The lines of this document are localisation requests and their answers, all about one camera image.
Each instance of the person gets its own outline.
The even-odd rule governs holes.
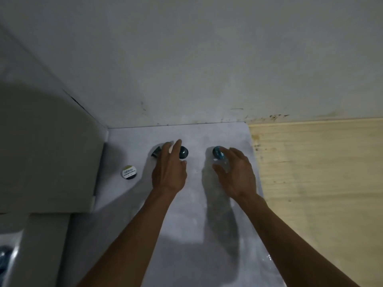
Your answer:
[[[171,143],[163,145],[152,173],[153,190],[144,205],[77,287],[141,285],[166,212],[187,178],[187,162],[178,154],[181,143],[178,140],[171,153]],[[240,150],[221,151],[230,171],[214,164],[219,182],[249,217],[288,287],[358,286],[272,212],[257,194],[251,164]]]

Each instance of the wood grain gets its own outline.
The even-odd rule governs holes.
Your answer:
[[[270,208],[362,287],[383,285],[383,119],[249,125]]]

